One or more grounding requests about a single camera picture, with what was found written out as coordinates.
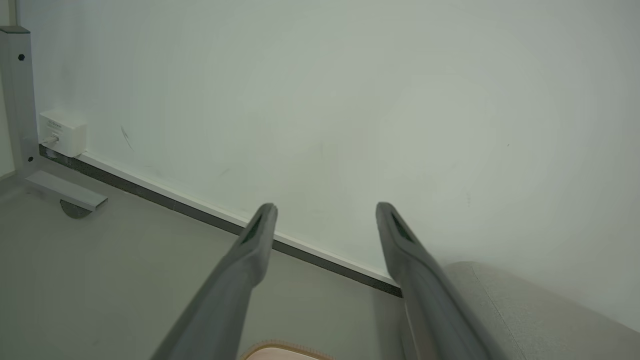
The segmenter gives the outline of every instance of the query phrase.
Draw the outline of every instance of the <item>gray metal frame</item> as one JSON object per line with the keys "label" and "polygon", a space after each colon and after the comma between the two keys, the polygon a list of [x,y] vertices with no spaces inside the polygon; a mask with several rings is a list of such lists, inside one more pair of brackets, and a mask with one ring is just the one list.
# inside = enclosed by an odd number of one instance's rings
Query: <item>gray metal frame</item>
{"label": "gray metal frame", "polygon": [[0,72],[15,175],[39,190],[90,211],[107,197],[40,170],[38,125],[33,93],[31,34],[20,26],[0,26]]}

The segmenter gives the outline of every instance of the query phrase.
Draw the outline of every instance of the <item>metal foot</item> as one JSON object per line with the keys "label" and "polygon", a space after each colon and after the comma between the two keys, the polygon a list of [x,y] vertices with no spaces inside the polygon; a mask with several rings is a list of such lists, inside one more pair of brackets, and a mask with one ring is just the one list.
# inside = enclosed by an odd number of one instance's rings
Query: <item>metal foot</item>
{"label": "metal foot", "polygon": [[90,213],[93,213],[91,210],[81,208],[78,205],[73,205],[72,203],[64,200],[60,200],[60,206],[62,207],[62,211],[64,211],[70,218],[85,218]]}

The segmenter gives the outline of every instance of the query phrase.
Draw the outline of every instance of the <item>gray sofa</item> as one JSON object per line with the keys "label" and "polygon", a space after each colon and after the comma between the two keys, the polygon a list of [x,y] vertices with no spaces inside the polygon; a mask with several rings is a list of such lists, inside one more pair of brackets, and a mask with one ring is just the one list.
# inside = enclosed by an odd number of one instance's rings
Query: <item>gray sofa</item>
{"label": "gray sofa", "polygon": [[445,272],[510,359],[640,359],[640,333],[507,272]]}

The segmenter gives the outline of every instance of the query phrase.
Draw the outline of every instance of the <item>gray floor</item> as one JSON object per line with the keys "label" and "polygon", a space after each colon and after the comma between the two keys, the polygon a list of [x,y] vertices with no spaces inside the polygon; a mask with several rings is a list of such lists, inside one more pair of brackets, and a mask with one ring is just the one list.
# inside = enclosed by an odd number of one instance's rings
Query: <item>gray floor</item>
{"label": "gray floor", "polygon": [[[46,168],[109,204],[72,220],[55,199],[4,186],[0,357],[148,359],[236,237],[60,165]],[[278,339],[337,359],[401,359],[401,313],[398,298],[272,252],[239,353]]]}

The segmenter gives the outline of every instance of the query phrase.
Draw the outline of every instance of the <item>wall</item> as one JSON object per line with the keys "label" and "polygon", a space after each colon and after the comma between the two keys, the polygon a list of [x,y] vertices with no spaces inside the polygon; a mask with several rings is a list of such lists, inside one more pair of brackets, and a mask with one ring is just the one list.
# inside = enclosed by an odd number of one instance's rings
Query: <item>wall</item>
{"label": "wall", "polygon": [[[9,0],[0,0],[0,26],[10,25],[10,20]],[[6,108],[4,107],[2,72],[0,71],[0,179],[11,175],[14,170]]]}
{"label": "wall", "polygon": [[[0,358],[149,359],[237,237],[61,165],[45,170],[109,203],[74,220],[57,199],[0,189]],[[274,251],[239,352],[279,339],[337,359],[400,359],[402,309]]]}
{"label": "wall", "polygon": [[88,151],[385,272],[396,205],[443,263],[640,329],[637,1],[23,0],[39,111]]}

